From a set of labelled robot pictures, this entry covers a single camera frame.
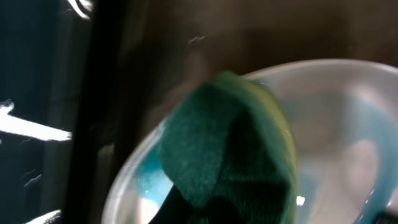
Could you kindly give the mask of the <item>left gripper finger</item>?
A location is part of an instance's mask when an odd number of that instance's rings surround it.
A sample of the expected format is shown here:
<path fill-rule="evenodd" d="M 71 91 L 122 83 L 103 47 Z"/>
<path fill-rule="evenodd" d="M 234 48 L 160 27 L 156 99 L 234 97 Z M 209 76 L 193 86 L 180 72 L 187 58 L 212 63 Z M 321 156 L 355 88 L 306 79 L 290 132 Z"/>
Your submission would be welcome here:
<path fill-rule="evenodd" d="M 149 224 L 244 224 L 234 205 L 222 197 L 213 197 L 204 208 L 189 204 L 173 186 L 161 208 Z"/>

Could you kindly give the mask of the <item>green yellow sponge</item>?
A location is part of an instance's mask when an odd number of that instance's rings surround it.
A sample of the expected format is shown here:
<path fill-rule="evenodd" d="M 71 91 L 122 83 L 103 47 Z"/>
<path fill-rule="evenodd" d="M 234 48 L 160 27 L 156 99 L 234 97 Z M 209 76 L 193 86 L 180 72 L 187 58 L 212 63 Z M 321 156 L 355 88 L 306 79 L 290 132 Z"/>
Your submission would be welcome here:
<path fill-rule="evenodd" d="M 158 143 L 166 176 L 193 207 L 231 202 L 245 223 L 293 223 L 295 141 L 277 98 L 232 72 L 201 84 L 167 118 Z"/>

